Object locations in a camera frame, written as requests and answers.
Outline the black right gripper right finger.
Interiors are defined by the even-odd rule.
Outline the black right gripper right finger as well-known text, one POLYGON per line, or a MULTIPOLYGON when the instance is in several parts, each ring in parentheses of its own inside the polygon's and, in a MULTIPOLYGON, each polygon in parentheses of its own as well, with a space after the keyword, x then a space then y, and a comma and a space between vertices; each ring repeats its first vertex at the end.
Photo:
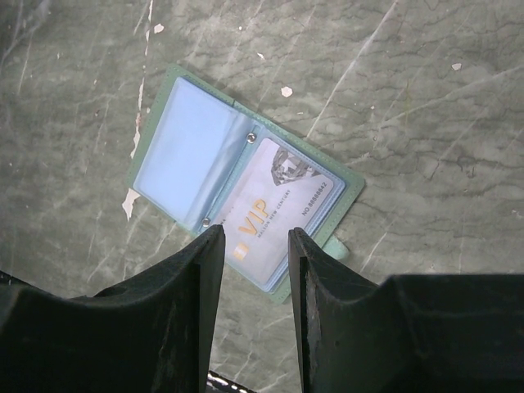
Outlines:
POLYGON ((370 282, 306 233, 288 235, 304 392, 520 392, 520 274, 370 282))

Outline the grey credit card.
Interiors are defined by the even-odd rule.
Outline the grey credit card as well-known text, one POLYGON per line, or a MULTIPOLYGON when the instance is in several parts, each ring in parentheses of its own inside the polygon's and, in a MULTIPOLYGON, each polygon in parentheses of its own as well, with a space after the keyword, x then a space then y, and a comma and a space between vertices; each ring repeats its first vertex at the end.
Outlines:
POLYGON ((287 255, 287 231, 315 228, 344 188, 306 156, 262 139, 215 220, 226 233, 228 262, 261 290, 272 291, 287 255))

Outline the green card holder wallet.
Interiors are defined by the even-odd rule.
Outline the green card holder wallet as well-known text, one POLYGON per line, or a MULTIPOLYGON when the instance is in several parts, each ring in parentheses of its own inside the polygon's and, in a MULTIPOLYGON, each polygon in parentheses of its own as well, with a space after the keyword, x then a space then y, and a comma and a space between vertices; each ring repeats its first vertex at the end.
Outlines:
MULTIPOLYGON (((364 179, 179 65, 167 70, 147 122, 135 138, 129 188, 194 236, 216 224, 224 229, 215 221, 217 214, 264 138, 290 147, 344 182, 343 192, 323 219, 315 228, 303 229, 331 257, 345 258, 349 251, 334 232, 362 192, 364 179)), ((272 291, 259 288, 276 303, 291 292, 289 230, 278 280, 272 291)), ((225 260, 235 269, 226 258, 226 243, 225 260)))

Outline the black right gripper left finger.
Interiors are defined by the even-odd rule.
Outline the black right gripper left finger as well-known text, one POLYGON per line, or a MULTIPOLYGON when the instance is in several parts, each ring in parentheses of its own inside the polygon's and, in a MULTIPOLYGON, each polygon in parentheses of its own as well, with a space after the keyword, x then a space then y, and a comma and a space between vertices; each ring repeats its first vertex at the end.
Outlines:
POLYGON ((214 225, 95 296, 3 283, 2 391, 205 391, 224 252, 214 225))

